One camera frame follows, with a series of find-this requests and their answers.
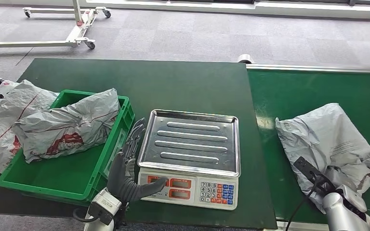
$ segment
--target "black glove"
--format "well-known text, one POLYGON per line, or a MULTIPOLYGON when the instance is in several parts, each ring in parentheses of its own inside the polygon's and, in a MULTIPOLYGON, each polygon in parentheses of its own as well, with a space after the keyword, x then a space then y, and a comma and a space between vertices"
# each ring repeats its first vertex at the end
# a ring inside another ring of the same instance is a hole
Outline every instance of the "black glove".
POLYGON ((166 177, 161 177, 153 183, 137 185, 131 177, 125 176, 125 169, 125 159, 121 156, 121 153, 118 153, 111 164, 107 190, 122 202, 133 202, 158 193, 164 188, 168 180, 166 177))

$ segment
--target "scale keypad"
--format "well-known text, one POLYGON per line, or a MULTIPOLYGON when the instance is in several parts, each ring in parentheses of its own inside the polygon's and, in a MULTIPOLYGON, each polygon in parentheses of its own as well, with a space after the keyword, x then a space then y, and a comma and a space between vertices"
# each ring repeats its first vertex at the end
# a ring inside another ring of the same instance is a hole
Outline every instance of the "scale keypad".
POLYGON ((233 184, 218 184, 202 181, 200 183, 199 201, 233 205, 234 190, 235 185, 233 184))

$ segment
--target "digital scale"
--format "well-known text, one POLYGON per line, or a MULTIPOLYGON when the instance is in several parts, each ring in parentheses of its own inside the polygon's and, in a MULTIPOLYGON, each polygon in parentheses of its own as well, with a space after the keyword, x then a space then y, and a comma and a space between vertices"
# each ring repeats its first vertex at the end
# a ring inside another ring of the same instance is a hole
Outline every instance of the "digital scale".
POLYGON ((138 183, 167 177, 142 200, 234 210, 240 176, 238 119, 154 110, 138 158, 138 183))

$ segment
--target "stainless steel tray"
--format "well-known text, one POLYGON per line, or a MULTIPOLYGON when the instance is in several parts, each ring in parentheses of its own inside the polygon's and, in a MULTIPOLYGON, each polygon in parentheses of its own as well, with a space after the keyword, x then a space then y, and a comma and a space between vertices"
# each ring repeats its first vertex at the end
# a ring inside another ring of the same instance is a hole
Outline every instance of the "stainless steel tray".
POLYGON ((238 119, 227 115, 154 110, 138 166, 239 177, 238 119))

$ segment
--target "robotic arm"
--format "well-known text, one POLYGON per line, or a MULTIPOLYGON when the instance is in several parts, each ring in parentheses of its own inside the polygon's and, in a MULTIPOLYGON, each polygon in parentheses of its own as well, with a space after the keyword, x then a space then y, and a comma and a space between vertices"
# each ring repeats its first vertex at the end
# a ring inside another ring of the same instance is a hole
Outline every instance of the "robotic arm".
POLYGON ((323 175, 303 157, 293 165, 324 194, 323 209, 330 231, 370 231, 367 206, 355 184, 339 168, 329 166, 323 175))
POLYGON ((124 214, 128 203, 138 201, 161 191, 167 178, 145 185, 137 185, 131 174, 135 163, 135 150, 144 134, 144 119, 137 121, 124 146, 115 155, 108 175, 107 186, 91 202, 85 218, 73 212, 73 217, 85 222, 84 231, 114 231, 124 224, 124 214))

